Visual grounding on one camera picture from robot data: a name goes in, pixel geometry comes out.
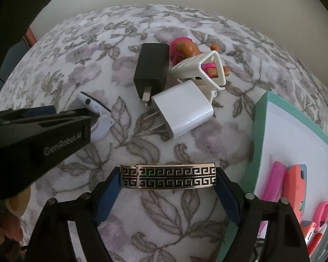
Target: white wall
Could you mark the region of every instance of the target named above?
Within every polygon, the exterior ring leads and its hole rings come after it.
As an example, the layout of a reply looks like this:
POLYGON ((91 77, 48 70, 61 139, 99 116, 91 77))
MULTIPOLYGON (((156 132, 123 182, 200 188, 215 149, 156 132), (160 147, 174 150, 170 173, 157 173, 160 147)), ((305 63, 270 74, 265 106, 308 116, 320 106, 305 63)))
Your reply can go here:
POLYGON ((31 28, 40 38, 79 13, 145 3, 203 9, 253 27, 288 49, 328 87, 328 12, 319 0, 52 0, 31 28))

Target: black power adapter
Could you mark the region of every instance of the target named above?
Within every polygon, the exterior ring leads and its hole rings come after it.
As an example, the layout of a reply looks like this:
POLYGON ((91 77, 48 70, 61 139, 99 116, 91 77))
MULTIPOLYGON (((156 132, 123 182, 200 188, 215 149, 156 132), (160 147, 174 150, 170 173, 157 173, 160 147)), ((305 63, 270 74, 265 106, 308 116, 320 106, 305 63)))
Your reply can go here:
POLYGON ((140 99, 150 106, 151 97, 164 91, 169 69, 169 45, 142 44, 138 57, 134 83, 140 99))

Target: white toy chair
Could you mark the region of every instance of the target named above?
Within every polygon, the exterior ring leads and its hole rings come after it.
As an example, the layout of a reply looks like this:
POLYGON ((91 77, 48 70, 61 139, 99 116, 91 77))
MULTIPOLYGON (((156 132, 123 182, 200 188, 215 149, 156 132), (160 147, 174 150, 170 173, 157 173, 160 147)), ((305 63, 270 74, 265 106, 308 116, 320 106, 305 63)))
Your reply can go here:
POLYGON ((226 84, 225 73, 219 53, 217 51, 205 52, 190 58, 187 58, 169 71, 171 78, 177 79, 182 83, 184 79, 191 79, 206 98, 212 103, 213 98, 217 95, 217 91, 224 90, 226 84), (218 72, 217 78, 209 78, 209 76, 202 70, 202 64, 214 62, 218 72))

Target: screw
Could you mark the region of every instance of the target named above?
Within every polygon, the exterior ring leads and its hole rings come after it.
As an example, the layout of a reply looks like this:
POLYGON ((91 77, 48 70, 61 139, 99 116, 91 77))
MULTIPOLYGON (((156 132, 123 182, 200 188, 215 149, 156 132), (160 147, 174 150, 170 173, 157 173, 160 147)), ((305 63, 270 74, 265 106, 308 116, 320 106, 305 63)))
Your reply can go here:
POLYGON ((281 198, 281 202, 283 203, 283 204, 289 204, 289 200, 287 199, 287 198, 281 198))
POLYGON ((91 193, 90 192, 85 192, 85 193, 81 194, 81 197, 84 200, 89 199, 91 197, 91 193))
POLYGON ((53 204, 56 203, 56 202, 57 202, 56 198, 50 198, 50 199, 48 199, 48 200, 46 201, 46 204, 47 204, 48 206, 51 206, 51 205, 53 205, 53 204))
POLYGON ((245 197, 249 200, 253 200, 255 198, 255 195, 253 193, 246 193, 245 197))

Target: pink marker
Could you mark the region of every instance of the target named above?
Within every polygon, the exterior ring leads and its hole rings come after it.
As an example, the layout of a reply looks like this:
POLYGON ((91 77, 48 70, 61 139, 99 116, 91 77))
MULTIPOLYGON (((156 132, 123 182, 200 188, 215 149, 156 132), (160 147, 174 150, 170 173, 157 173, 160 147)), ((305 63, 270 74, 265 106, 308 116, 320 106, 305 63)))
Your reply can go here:
MULTIPOLYGON (((283 185, 285 172, 286 166, 283 163, 281 163, 280 161, 275 161, 273 163, 269 179, 261 196, 261 200, 270 202, 277 201, 278 195, 283 185)), ((258 235, 261 235, 261 232, 263 231, 266 223, 266 221, 261 222, 258 235)))

